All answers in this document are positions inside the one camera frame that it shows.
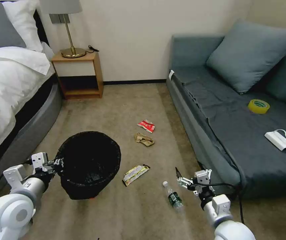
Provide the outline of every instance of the red wrapper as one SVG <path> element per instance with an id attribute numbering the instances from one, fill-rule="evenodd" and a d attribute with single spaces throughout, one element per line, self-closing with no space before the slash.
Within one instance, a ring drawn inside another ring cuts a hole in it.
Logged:
<path id="1" fill-rule="evenodd" d="M 144 121 L 141 121 L 139 124 L 137 124 L 138 126 L 144 128 L 146 131 L 153 133 L 154 129 L 155 129 L 155 125 L 149 121 L 147 121 L 146 119 Z"/>

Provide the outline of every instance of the white power bank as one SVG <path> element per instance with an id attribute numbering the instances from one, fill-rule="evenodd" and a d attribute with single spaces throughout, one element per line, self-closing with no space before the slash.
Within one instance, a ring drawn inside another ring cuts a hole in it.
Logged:
<path id="1" fill-rule="evenodd" d="M 265 137 L 274 144 L 279 150 L 286 150 L 286 138 L 281 135 L 279 132 L 267 132 L 265 133 Z"/>

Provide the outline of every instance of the wooden nightstand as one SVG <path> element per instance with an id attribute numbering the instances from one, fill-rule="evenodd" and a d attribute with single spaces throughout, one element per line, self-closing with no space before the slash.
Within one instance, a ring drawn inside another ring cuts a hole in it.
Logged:
<path id="1" fill-rule="evenodd" d="M 52 58 L 65 99 L 102 98 L 103 76 L 99 54 L 64 58 L 59 52 Z"/>

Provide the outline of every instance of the carpet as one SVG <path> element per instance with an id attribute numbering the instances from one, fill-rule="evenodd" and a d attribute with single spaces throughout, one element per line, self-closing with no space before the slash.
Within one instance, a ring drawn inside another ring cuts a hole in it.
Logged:
<path id="1" fill-rule="evenodd" d="M 155 124 L 152 134 L 137 126 L 144 119 Z M 82 131 L 103 132 L 119 144 L 118 174 L 96 198 L 80 201 L 70 200 L 55 176 L 23 239 L 214 239 L 199 199 L 176 183 L 175 167 L 191 177 L 199 166 L 165 84 L 109 85 L 102 99 L 65 101 L 35 152 L 47 152 L 53 159 L 69 136 Z M 137 132 L 152 137 L 155 144 L 147 148 L 136 143 Z M 124 173 L 140 164 L 151 169 L 125 187 Z M 170 206 L 163 181 L 182 198 L 183 213 Z M 245 201 L 243 208 L 256 239 L 286 239 L 286 198 Z M 231 211 L 239 221 L 237 202 Z"/>

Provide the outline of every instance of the yellow tape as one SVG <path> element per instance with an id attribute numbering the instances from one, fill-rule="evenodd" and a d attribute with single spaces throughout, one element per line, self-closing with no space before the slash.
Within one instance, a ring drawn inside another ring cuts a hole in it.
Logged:
<path id="1" fill-rule="evenodd" d="M 270 108 L 269 104 L 259 99 L 252 99 L 248 104 L 249 110 L 257 114 L 265 114 Z"/>

